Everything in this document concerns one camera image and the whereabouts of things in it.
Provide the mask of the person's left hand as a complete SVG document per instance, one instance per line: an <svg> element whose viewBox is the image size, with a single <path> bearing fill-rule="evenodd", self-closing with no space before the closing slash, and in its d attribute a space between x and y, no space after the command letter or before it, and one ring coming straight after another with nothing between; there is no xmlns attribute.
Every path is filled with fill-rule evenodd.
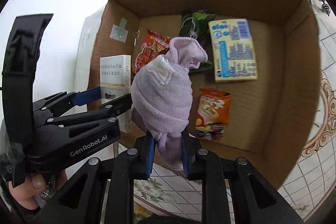
<svg viewBox="0 0 336 224"><path fill-rule="evenodd" d="M11 181L8 183L9 191L15 201L21 207L27 210L35 210L39 208L34 197L42 194L47 189L45 178L39 173L28 174L25 182L17 187L13 187Z"/></svg>

